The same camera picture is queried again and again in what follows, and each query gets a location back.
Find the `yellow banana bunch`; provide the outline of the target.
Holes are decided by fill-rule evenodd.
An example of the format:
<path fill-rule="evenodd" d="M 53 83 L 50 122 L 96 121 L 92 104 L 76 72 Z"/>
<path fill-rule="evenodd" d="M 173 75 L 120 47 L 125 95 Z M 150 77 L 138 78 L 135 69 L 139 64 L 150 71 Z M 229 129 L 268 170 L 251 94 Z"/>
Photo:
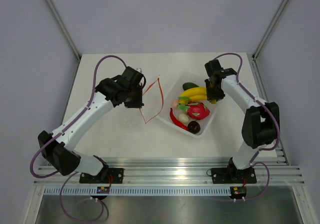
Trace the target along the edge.
<path fill-rule="evenodd" d="M 191 101 L 207 101 L 207 89 L 206 87 L 195 87 L 185 90 L 178 97 L 179 104 L 185 105 Z"/>

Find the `red dragon fruit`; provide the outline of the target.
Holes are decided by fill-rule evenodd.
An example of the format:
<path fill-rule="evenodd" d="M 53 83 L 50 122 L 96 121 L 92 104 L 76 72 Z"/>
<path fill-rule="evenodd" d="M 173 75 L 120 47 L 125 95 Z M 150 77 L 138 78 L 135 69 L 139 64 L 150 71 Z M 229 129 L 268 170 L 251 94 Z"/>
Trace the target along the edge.
<path fill-rule="evenodd" d="M 210 110 L 199 101 L 190 101 L 187 104 L 179 104 L 178 110 L 185 112 L 190 118 L 195 120 L 203 120 L 210 115 Z"/>

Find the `clear zip bag orange zipper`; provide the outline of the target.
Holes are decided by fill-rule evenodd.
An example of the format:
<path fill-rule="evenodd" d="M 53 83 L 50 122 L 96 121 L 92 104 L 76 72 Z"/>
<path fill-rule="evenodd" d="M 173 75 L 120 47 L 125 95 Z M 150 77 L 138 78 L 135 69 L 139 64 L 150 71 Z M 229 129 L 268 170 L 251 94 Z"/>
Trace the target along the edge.
<path fill-rule="evenodd" d="M 161 112 L 164 106 L 164 93 L 161 77 L 158 75 L 142 91 L 143 107 L 126 108 L 118 115 L 119 126 L 125 131 L 133 132 L 149 124 Z"/>

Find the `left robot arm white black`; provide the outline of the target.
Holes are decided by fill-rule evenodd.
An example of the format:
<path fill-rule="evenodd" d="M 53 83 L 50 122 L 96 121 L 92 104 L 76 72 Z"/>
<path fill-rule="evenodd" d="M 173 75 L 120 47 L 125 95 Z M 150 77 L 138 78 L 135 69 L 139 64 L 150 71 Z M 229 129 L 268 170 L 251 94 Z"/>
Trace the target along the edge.
<path fill-rule="evenodd" d="M 115 107 L 124 104 L 126 108 L 141 108 L 145 83 L 142 70 L 130 66 L 121 75 L 101 80 L 89 101 L 68 121 L 50 133 L 42 131 L 38 135 L 41 155 L 63 176 L 79 172 L 103 183 L 108 178 L 108 164 L 75 148 L 87 131 Z"/>

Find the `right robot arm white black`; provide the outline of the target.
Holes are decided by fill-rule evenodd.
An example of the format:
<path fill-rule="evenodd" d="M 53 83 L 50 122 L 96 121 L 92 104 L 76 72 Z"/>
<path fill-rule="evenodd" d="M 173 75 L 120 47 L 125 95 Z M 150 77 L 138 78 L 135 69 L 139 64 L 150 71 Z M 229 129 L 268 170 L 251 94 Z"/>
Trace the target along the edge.
<path fill-rule="evenodd" d="M 221 101 L 229 95 L 244 113 L 241 129 L 243 143 L 229 159 L 227 167 L 213 167 L 214 184 L 255 184 L 254 160 L 261 151 L 270 151 L 270 144 L 278 144 L 280 136 L 280 110 L 275 102 L 254 96 L 239 81 L 233 68 L 222 68 L 217 59 L 205 64 L 208 79 L 205 87 L 208 101 Z"/>

